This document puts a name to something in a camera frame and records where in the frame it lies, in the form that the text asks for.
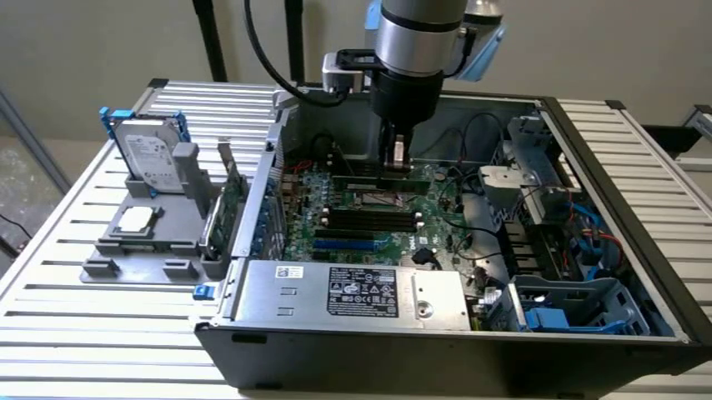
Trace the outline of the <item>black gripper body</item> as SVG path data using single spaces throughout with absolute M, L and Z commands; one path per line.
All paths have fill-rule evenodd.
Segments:
M 441 91 L 442 72 L 411 77 L 382 70 L 371 79 L 374 114 L 393 125 L 417 125 L 433 117 Z

